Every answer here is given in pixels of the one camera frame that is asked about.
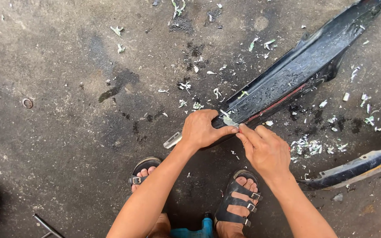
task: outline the black sandal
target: black sandal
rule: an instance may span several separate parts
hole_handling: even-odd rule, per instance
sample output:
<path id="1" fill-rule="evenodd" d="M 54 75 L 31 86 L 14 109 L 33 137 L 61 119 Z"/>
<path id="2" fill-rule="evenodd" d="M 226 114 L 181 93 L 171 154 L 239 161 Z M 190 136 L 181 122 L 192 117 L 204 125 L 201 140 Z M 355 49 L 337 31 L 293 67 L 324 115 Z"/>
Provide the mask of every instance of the black sandal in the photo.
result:
<path id="1" fill-rule="evenodd" d="M 145 177 L 137 176 L 141 170 L 143 169 L 148 170 L 152 166 L 158 167 L 160 164 L 161 164 L 161 160 L 153 156 L 146 157 L 145 159 L 141 160 L 135 166 L 135 169 L 132 172 L 132 176 L 130 176 L 130 179 L 129 179 L 130 186 L 132 186 L 133 184 L 141 184 L 146 179 L 147 176 Z"/>
<path id="2" fill-rule="evenodd" d="M 236 222 L 241 223 L 246 226 L 251 226 L 251 222 L 248 220 L 246 216 L 241 217 L 240 215 L 236 215 L 233 213 L 230 213 L 227 211 L 227 206 L 229 205 L 239 205 L 246 207 L 250 214 L 251 212 L 256 212 L 257 209 L 255 208 L 256 205 L 251 201 L 245 201 L 240 198 L 232 197 L 232 192 L 238 192 L 241 194 L 248 195 L 249 198 L 255 199 L 255 200 L 262 200 L 261 192 L 251 192 L 250 190 L 244 188 L 239 183 L 236 182 L 237 177 L 245 177 L 246 179 L 252 179 L 254 183 L 257 185 L 257 188 L 260 189 L 260 183 L 258 183 L 258 179 L 256 176 L 254 176 L 251 172 L 241 169 L 234 173 L 234 175 L 230 178 L 229 184 L 227 185 L 226 192 L 224 193 L 223 201 L 221 201 L 219 208 L 215 212 L 214 215 L 214 227 L 216 226 L 217 222 L 219 221 L 229 221 L 229 222 Z"/>

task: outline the foot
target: foot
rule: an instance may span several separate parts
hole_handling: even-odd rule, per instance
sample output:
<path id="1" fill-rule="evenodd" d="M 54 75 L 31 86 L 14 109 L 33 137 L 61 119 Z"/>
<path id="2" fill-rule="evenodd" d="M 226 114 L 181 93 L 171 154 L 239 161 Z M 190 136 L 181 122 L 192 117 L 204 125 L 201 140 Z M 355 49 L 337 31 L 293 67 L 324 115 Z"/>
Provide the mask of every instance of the foot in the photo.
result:
<path id="1" fill-rule="evenodd" d="M 138 177 L 144 177 L 150 175 L 154 170 L 155 166 L 149 167 L 148 169 L 141 170 L 136 176 Z M 140 185 L 139 184 L 132 184 L 132 192 L 136 191 Z M 152 228 L 151 232 L 149 233 L 148 237 L 167 237 L 170 234 L 170 221 L 168 220 L 166 213 L 161 213 L 158 217 L 154 227 Z"/>
<path id="2" fill-rule="evenodd" d="M 254 183 L 252 179 L 246 179 L 245 177 L 237 177 L 236 182 L 239 183 L 246 189 L 249 189 L 251 192 L 258 192 L 257 184 Z M 232 192 L 232 197 L 240 198 L 245 201 L 251 201 L 255 205 L 257 205 L 258 201 L 249 198 L 245 194 L 241 194 L 238 192 Z M 239 216 L 248 216 L 249 210 L 245 207 L 239 205 L 229 205 L 227 207 L 227 211 Z M 235 238 L 235 237 L 243 237 L 242 228 L 243 224 L 228 222 L 228 221 L 218 221 L 215 226 L 217 233 L 220 238 Z"/>

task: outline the right hand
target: right hand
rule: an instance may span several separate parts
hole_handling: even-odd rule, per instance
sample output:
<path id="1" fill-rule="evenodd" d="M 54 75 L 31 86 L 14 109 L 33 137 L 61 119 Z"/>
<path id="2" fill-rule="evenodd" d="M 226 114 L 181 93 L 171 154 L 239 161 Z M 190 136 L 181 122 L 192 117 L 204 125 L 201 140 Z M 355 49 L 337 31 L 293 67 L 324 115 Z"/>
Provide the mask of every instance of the right hand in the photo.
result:
<path id="1" fill-rule="evenodd" d="M 275 180 L 290 174 L 289 145 L 271 130 L 261 125 L 252 130 L 240 124 L 236 136 L 245 147 L 246 158 L 264 180 Z"/>

